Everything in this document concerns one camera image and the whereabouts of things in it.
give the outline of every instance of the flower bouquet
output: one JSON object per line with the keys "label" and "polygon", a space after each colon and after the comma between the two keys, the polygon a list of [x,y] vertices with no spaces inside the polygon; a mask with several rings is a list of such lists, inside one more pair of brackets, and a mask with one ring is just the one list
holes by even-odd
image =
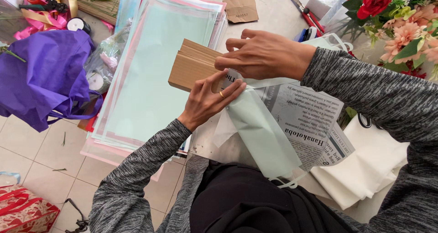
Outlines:
{"label": "flower bouquet", "polygon": [[366,33],[371,47],[386,41],[378,65],[425,78],[420,66],[433,62],[430,80],[438,79],[438,1],[436,0],[347,0],[348,22],[344,34],[352,39]]}

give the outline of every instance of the red patterned bag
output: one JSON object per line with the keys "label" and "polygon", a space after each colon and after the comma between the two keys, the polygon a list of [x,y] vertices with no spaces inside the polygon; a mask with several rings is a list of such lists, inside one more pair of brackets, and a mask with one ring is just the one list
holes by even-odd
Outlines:
{"label": "red patterned bag", "polygon": [[48,232],[59,212],[21,185],[0,187],[0,233]]}

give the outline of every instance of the gray sweater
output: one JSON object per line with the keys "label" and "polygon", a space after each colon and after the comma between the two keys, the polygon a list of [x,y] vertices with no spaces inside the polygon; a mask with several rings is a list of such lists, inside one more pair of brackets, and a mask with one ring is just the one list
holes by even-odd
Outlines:
{"label": "gray sweater", "polygon": [[[368,224],[337,212],[357,232],[438,232],[438,86],[318,48],[301,85],[337,97],[400,142],[408,164]],[[91,232],[153,232],[143,188],[191,132],[172,121],[114,169],[97,189]],[[157,232],[190,232],[189,214],[208,160],[193,156],[176,202]]]}

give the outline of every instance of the red utility knife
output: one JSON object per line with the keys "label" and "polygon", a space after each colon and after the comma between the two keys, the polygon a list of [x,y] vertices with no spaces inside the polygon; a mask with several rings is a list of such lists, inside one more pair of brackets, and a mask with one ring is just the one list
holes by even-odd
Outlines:
{"label": "red utility knife", "polygon": [[324,34],[324,29],[319,24],[318,20],[316,19],[315,15],[309,10],[309,8],[305,8],[299,0],[292,0],[293,3],[298,7],[298,9],[301,11],[301,14],[303,15],[304,19],[306,20],[307,24],[309,26],[313,26],[316,28],[316,34],[318,37],[321,37],[322,34]]}

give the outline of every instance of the hand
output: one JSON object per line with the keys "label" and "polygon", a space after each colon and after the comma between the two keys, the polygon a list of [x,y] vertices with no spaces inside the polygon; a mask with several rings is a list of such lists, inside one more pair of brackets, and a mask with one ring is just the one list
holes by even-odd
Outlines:
{"label": "hand", "polygon": [[245,90],[246,83],[242,83],[242,79],[237,79],[222,91],[225,99],[220,94],[212,93],[212,84],[224,78],[227,72],[228,69],[224,69],[204,80],[195,82],[184,112],[178,117],[178,120],[190,131],[193,132],[209,118],[222,111]]}
{"label": "hand", "polygon": [[233,68],[244,78],[253,79],[301,80],[316,51],[314,46],[281,35],[249,29],[242,31],[241,39],[228,39],[226,45],[229,52],[216,58],[216,69]]}

